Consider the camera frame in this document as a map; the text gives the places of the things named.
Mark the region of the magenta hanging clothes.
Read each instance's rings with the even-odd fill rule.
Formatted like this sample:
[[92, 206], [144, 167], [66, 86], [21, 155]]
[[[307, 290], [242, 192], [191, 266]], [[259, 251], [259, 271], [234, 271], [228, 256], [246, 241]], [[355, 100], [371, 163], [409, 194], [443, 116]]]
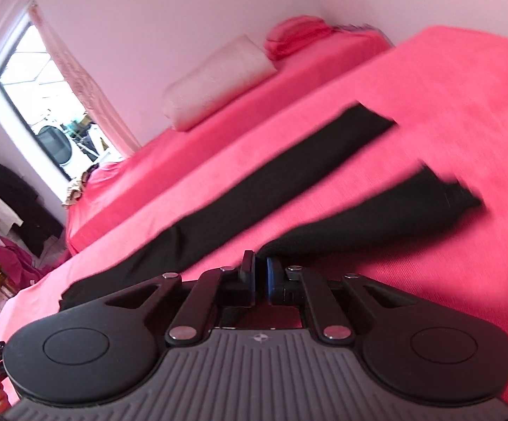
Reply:
[[28, 288], [44, 277], [33, 265], [31, 255], [14, 243], [0, 236], [0, 266], [8, 281], [17, 290]]

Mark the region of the hanging black garment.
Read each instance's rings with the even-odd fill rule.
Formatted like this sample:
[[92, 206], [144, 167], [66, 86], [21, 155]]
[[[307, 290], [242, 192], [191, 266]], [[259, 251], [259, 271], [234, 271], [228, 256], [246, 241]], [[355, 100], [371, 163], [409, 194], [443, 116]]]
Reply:
[[14, 171], [0, 164], [0, 199], [22, 220], [12, 230], [38, 258], [44, 244], [59, 238], [64, 226], [42, 205], [39, 193]]

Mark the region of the beige crumpled cloth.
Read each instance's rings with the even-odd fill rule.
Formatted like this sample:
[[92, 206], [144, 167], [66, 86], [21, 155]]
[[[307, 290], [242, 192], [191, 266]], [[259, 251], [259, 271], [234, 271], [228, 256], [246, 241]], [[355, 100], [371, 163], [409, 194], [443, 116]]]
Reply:
[[98, 163], [94, 163], [90, 167], [88, 167], [84, 172], [80, 174], [79, 177], [74, 178], [67, 186], [66, 195], [64, 200], [62, 201], [62, 206], [68, 208], [75, 203], [83, 196], [84, 190], [88, 181], [92, 175], [92, 173], [100, 167]]

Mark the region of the pink lace curtain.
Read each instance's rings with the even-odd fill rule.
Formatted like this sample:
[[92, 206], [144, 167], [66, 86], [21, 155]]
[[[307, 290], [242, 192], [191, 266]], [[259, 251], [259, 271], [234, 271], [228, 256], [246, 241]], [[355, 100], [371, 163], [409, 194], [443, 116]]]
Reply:
[[140, 150], [140, 144], [128, 126], [120, 118], [105, 93], [93, 77], [45, 20], [35, 0], [30, 2], [27, 14], [44, 41], [45, 48], [58, 67], [65, 82], [84, 106], [89, 117], [104, 132], [123, 157], [130, 157]]

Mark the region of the white washing machine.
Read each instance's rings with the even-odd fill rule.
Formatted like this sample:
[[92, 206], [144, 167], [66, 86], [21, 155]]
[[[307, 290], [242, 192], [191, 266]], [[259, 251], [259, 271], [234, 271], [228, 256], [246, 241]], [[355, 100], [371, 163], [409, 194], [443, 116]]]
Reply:
[[42, 126], [36, 134], [36, 139], [64, 171], [75, 167], [86, 169], [98, 158], [94, 151], [73, 140], [57, 126]]

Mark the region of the red covered far bed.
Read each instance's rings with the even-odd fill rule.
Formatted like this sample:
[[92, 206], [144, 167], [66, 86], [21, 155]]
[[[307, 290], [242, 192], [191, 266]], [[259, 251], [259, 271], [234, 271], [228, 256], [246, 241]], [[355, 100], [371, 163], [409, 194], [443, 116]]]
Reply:
[[334, 28], [326, 38], [274, 61], [274, 76], [189, 131], [164, 131], [130, 158], [101, 165], [68, 209], [68, 250], [80, 253], [243, 134], [390, 47], [369, 26]]

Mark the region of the pink fleece blanket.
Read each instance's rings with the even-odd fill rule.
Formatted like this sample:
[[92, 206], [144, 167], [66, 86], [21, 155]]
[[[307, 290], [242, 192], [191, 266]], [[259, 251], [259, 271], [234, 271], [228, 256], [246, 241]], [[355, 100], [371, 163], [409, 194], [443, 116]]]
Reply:
[[54, 314], [72, 294], [117, 286], [117, 265], [150, 254], [160, 235], [196, 256], [161, 256], [156, 266], [196, 279], [421, 165], [461, 181], [483, 207], [432, 238], [340, 249], [326, 272], [352, 264], [508, 333], [508, 38], [432, 27], [243, 134], [19, 292], [1, 311], [0, 339]]

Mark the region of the folded red blanket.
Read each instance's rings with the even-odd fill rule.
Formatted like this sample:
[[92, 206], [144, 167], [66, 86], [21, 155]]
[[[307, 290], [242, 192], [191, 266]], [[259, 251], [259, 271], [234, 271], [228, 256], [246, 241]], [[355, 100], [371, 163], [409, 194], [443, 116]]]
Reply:
[[309, 15], [291, 17], [267, 33], [264, 49], [271, 61], [279, 61], [334, 32], [322, 18]]

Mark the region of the window with dark frame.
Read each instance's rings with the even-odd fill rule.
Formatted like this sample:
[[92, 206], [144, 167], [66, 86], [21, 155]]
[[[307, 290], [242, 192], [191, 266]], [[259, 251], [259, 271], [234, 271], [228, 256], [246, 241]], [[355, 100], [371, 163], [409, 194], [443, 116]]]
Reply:
[[42, 126], [57, 126], [94, 151], [98, 156], [94, 163], [123, 159], [65, 82], [27, 13], [16, 18], [0, 43], [0, 124], [52, 189], [66, 185], [88, 167], [64, 171], [57, 165], [36, 139]]

